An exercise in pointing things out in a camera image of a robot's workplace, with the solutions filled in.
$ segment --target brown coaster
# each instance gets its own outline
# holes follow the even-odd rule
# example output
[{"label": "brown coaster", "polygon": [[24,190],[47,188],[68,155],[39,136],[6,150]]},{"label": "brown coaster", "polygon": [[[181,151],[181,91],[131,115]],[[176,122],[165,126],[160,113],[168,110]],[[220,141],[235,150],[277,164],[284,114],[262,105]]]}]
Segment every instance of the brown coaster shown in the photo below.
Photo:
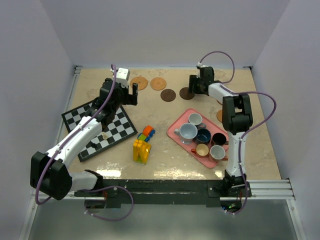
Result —
[{"label": "brown coaster", "polygon": [[161,92],[160,96],[163,101],[171,102],[171,101],[175,100],[176,93],[172,89],[165,89]]},{"label": "brown coaster", "polygon": [[219,110],[217,113],[216,113],[216,118],[218,119],[218,121],[220,123],[222,123],[222,110]]},{"label": "brown coaster", "polygon": [[143,90],[148,86],[148,80],[143,76],[136,76],[132,78],[130,86],[132,87],[133,84],[138,84],[138,90]]},{"label": "brown coaster", "polygon": [[167,86],[167,82],[162,77],[155,77],[151,80],[150,86],[154,90],[162,90]]},{"label": "brown coaster", "polygon": [[189,93],[188,92],[188,87],[183,87],[180,89],[180,97],[185,99],[185,100],[190,100],[190,99],[193,99],[195,94],[194,93]]}]

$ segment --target black cup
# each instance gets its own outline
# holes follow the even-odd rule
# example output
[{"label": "black cup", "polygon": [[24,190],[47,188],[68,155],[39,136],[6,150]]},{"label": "black cup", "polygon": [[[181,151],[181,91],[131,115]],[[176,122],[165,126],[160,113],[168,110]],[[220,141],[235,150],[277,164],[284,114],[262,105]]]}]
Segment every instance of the black cup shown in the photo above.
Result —
[{"label": "black cup", "polygon": [[211,133],[208,129],[201,128],[198,130],[197,135],[194,138],[196,144],[209,144],[211,140]]},{"label": "black cup", "polygon": [[223,133],[217,132],[213,134],[211,143],[212,143],[212,146],[213,145],[223,146],[223,145],[228,145],[229,141],[227,141],[227,137]]}]

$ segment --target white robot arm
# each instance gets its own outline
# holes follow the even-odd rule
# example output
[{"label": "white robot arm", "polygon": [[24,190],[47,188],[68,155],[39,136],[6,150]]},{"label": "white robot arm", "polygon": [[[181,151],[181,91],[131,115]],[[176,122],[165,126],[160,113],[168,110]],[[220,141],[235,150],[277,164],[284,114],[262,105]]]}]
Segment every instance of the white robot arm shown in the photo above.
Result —
[{"label": "white robot arm", "polygon": [[229,157],[225,170],[225,181],[230,188],[243,188],[245,183],[239,164],[239,154],[241,154],[242,172],[246,175],[245,168],[245,136],[241,141],[239,150],[239,141],[242,135],[249,130],[253,124],[250,98],[247,94],[234,94],[226,88],[220,81],[214,81],[214,70],[212,67],[198,64],[198,75],[190,75],[189,92],[195,94],[204,94],[217,99],[222,103],[222,124],[227,131],[229,138]]},{"label": "white robot arm", "polygon": [[[79,173],[69,173],[68,168],[77,154],[113,121],[116,111],[121,105],[137,105],[138,85],[134,84],[132,86],[132,94],[129,94],[129,76],[130,71],[128,69],[119,68],[116,71],[116,83],[112,95],[102,111],[96,114],[109,95],[113,83],[110,78],[105,79],[105,82],[100,88],[99,97],[92,102],[91,107],[87,110],[85,116],[75,129],[45,154],[36,152],[32,156],[30,170],[30,185],[32,187],[37,187],[45,166],[58,150],[59,152],[54,157],[41,182],[41,192],[56,200],[61,200],[71,191],[99,188],[99,179],[102,180],[102,176],[98,173],[90,170]],[[61,149],[60,146],[70,136],[71,139]]]}]

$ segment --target cup handle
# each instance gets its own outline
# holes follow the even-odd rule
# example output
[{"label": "cup handle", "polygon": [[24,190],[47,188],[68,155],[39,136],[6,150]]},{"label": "cup handle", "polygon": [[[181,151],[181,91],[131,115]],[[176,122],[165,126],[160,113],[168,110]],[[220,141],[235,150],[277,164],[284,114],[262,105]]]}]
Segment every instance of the cup handle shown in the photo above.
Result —
[{"label": "cup handle", "polygon": [[179,137],[181,136],[180,130],[178,128],[174,130],[174,134],[179,136]]},{"label": "cup handle", "polygon": [[200,123],[198,126],[198,129],[205,129],[207,127],[207,125],[205,123]]}]

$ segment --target orange coaster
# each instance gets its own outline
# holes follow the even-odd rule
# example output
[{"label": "orange coaster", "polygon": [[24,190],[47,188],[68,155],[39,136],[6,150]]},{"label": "orange coaster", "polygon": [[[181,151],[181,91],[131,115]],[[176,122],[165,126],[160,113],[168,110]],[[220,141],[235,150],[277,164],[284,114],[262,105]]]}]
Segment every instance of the orange coaster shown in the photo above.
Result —
[{"label": "orange coaster", "polygon": [[219,110],[217,113],[216,113],[216,118],[218,119],[218,121],[220,123],[222,123],[222,110]]},{"label": "orange coaster", "polygon": [[162,90],[167,86],[167,82],[162,77],[155,77],[151,80],[150,86],[154,90]]},{"label": "orange coaster", "polygon": [[148,80],[145,79],[143,76],[136,76],[132,78],[130,86],[132,87],[133,84],[138,84],[138,90],[143,90],[148,86]]}]

